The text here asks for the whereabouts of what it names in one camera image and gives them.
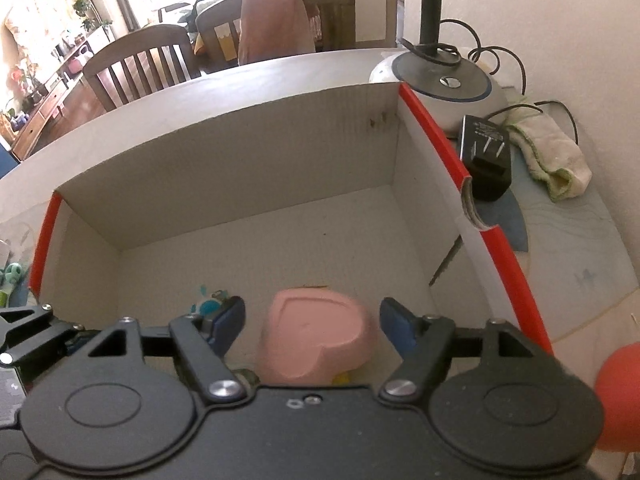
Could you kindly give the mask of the astronaut keychain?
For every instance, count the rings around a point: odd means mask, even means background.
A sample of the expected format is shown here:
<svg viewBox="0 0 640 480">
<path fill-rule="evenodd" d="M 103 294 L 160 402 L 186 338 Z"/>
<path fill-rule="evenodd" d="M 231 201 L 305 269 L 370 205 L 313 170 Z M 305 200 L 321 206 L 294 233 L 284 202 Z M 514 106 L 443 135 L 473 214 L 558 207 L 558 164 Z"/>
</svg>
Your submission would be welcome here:
<svg viewBox="0 0 640 480">
<path fill-rule="evenodd" d="M 209 290 L 206 285 L 202 285 L 190 312 L 201 316 L 210 315 L 218 311 L 229 298 L 227 289 Z"/>
</svg>

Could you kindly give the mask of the pink heart box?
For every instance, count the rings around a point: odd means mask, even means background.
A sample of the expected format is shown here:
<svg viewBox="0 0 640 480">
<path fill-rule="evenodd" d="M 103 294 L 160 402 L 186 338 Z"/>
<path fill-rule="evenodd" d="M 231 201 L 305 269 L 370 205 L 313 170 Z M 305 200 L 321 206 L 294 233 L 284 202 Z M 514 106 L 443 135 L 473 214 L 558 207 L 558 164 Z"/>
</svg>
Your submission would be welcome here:
<svg viewBox="0 0 640 480">
<path fill-rule="evenodd" d="M 267 385 L 329 386 L 370 361 L 378 323 L 359 301 L 327 288 L 289 288 L 262 323 L 257 375 Z"/>
</svg>

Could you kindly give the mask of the yellow rectangular block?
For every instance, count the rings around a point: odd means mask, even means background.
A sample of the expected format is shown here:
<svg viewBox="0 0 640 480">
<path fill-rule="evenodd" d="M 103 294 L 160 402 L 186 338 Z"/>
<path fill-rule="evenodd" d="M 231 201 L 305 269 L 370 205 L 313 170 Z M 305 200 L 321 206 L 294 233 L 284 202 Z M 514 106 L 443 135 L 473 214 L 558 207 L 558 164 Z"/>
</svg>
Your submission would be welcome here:
<svg viewBox="0 0 640 480">
<path fill-rule="evenodd" d="M 334 386 L 346 386 L 350 384 L 350 373 L 349 372 L 343 372 L 340 374 L 337 374 L 333 379 L 332 379 L 332 385 Z"/>
</svg>

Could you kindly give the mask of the red cardboard box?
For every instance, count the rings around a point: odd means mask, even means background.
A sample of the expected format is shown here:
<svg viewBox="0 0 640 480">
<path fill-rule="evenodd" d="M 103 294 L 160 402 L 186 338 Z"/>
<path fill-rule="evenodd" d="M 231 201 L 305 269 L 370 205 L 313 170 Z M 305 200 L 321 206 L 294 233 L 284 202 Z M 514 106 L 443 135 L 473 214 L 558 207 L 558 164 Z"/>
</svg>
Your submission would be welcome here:
<svg viewBox="0 0 640 480">
<path fill-rule="evenodd" d="M 392 297 L 463 327 L 503 318 L 550 339 L 502 229 L 477 214 L 457 152 L 405 86 L 242 105 L 130 148 L 51 195 L 35 296 L 63 320 L 159 326 L 202 288 L 243 298 L 232 363 L 256 360 L 274 296 Z"/>
</svg>

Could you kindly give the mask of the black power adapter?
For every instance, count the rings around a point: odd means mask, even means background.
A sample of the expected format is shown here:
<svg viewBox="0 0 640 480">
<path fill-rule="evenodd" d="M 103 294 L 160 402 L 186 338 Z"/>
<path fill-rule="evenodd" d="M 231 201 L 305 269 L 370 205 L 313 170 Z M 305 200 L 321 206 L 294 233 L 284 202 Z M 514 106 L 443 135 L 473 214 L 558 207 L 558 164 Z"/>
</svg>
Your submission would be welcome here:
<svg viewBox="0 0 640 480">
<path fill-rule="evenodd" d="M 458 134 L 458 154 L 472 178 L 477 200 L 495 202 L 510 188 L 511 141 L 503 128 L 488 119 L 465 115 Z"/>
</svg>

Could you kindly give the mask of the white rag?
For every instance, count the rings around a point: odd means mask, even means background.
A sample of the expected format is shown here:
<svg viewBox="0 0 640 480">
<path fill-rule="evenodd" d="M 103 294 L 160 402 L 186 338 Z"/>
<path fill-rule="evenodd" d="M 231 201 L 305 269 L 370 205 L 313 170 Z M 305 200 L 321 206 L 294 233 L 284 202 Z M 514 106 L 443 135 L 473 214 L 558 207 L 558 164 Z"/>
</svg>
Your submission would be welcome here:
<svg viewBox="0 0 640 480">
<path fill-rule="evenodd" d="M 529 174 L 547 187 L 554 202 L 587 191 L 592 179 L 587 159 L 551 116 L 533 103 L 521 102 L 506 112 L 503 125 L 520 149 Z"/>
</svg>

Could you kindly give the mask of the grey desk lamp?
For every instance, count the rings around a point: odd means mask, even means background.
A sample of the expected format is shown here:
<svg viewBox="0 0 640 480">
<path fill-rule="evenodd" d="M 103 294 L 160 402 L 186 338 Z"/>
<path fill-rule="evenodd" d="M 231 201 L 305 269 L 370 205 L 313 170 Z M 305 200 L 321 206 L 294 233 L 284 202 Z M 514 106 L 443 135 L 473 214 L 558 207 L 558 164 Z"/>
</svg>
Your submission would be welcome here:
<svg viewBox="0 0 640 480">
<path fill-rule="evenodd" d="M 482 43 L 468 54 L 439 38 L 440 25 L 463 22 L 442 18 L 442 0 L 421 0 L 419 39 L 397 39 L 400 49 L 379 62 L 370 73 L 372 84 L 404 82 L 452 139 L 466 115 L 503 118 L 508 99 L 498 81 L 480 66 Z"/>
</svg>

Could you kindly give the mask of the wooden tv cabinet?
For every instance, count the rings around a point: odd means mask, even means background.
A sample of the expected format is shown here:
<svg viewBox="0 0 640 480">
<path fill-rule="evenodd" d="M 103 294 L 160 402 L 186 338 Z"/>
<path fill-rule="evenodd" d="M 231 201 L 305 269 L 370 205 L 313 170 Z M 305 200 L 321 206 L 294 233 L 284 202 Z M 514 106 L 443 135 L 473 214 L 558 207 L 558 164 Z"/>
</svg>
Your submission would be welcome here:
<svg viewBox="0 0 640 480">
<path fill-rule="evenodd" d="M 32 154 L 50 119 L 65 114 L 65 100 L 75 88 L 88 86 L 82 69 L 89 58 L 114 40 L 111 26 L 100 26 L 87 35 L 81 35 L 73 47 L 67 49 L 64 58 L 60 57 L 60 48 L 52 52 L 54 71 L 48 78 L 38 76 L 41 84 L 36 95 L 39 99 L 32 98 L 32 108 L 26 113 L 26 122 L 9 143 L 9 153 L 18 162 Z"/>
</svg>

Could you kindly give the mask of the left wooden chair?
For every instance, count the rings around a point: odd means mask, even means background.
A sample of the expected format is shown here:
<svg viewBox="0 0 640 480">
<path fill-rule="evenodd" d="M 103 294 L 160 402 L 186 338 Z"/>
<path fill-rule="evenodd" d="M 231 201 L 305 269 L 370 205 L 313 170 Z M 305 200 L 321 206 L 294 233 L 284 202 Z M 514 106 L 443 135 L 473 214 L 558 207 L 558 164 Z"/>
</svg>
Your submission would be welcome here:
<svg viewBox="0 0 640 480">
<path fill-rule="evenodd" d="M 201 76 L 186 30 L 156 24 L 130 32 L 102 48 L 82 70 L 104 110 L 150 96 Z"/>
</svg>

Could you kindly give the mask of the wooden chair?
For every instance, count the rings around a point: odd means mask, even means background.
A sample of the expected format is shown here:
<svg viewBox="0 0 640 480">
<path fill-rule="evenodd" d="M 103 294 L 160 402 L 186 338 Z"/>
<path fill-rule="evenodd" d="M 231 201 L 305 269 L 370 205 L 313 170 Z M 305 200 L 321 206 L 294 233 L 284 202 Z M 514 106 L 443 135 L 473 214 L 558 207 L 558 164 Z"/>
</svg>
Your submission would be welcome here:
<svg viewBox="0 0 640 480">
<path fill-rule="evenodd" d="M 356 47 L 356 0 L 216 0 L 198 12 L 214 70 Z"/>
<path fill-rule="evenodd" d="M 156 24 L 130 32 L 102 48 L 82 70 L 104 110 L 150 96 L 201 76 L 186 30 Z"/>
</svg>

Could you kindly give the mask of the pink cloth on chair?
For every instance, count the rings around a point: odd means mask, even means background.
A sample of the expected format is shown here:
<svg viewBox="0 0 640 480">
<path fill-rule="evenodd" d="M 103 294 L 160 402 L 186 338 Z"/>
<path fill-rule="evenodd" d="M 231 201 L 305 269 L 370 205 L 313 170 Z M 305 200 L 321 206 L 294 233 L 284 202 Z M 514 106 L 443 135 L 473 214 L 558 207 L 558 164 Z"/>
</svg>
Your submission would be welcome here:
<svg viewBox="0 0 640 480">
<path fill-rule="evenodd" d="M 316 52 L 304 0 L 242 0 L 240 65 Z"/>
</svg>

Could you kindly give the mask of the right wooden chair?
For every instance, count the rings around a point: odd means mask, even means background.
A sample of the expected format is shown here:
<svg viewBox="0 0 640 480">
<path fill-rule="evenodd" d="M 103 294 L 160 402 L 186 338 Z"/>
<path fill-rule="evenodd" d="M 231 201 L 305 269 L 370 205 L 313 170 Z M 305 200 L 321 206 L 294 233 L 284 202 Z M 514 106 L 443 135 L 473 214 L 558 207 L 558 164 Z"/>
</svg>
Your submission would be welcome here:
<svg viewBox="0 0 640 480">
<path fill-rule="evenodd" d="M 198 12 L 214 70 L 356 47 L 356 0 L 216 0 Z"/>
</svg>

